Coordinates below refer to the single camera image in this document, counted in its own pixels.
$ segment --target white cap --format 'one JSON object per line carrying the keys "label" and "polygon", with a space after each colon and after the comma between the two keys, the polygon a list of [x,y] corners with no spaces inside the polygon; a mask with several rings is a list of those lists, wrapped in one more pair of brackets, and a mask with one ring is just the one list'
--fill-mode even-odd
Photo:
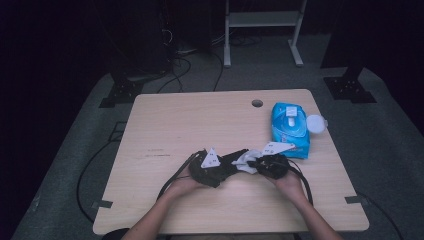
{"label": "white cap", "polygon": [[327,128],[328,122],[321,115],[310,115],[306,118],[306,126],[309,132],[320,134]]}

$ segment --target wet wipes package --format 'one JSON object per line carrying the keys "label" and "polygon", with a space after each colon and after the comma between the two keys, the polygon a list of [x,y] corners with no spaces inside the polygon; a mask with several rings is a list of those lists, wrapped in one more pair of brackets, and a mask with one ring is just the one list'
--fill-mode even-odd
{"label": "wet wipes package", "polygon": [[307,159],[310,140],[306,114],[302,107],[276,103],[272,109],[272,137],[275,142],[292,143],[295,148],[281,152],[287,157]]}

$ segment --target table top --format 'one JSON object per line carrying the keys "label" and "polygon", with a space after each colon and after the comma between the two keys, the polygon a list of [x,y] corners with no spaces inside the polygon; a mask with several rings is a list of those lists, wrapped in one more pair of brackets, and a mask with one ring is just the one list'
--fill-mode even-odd
{"label": "table top", "polygon": [[[263,105],[255,107],[252,101]],[[94,222],[96,234],[132,227],[154,204],[163,184],[198,150],[218,155],[262,148],[271,141],[271,111],[276,102],[320,114],[310,91],[261,90],[143,94],[136,98],[103,201]],[[369,226],[328,130],[311,134],[307,160],[293,159],[308,179],[314,206],[336,231]],[[307,231],[302,217],[264,177],[240,172],[218,188],[198,189],[170,210],[160,233],[266,233]]]}

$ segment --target white label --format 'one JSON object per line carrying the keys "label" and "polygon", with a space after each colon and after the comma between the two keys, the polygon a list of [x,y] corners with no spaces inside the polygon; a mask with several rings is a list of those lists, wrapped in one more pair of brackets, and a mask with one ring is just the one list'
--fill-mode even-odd
{"label": "white label", "polygon": [[263,155],[274,155],[296,147],[293,143],[269,142],[262,150]]}
{"label": "white label", "polygon": [[216,155],[215,149],[211,148],[209,150],[208,155],[206,155],[205,160],[201,165],[202,168],[210,168],[210,167],[218,167],[221,163],[218,160],[218,156]]}

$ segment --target person's right hand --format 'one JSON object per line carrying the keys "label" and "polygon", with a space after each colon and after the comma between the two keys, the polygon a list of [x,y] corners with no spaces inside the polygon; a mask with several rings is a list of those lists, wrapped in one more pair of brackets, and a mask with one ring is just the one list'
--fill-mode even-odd
{"label": "person's right hand", "polygon": [[267,179],[272,182],[291,202],[307,200],[305,193],[303,192],[300,178],[294,172],[288,171],[287,174],[280,179],[272,179],[268,177]]}

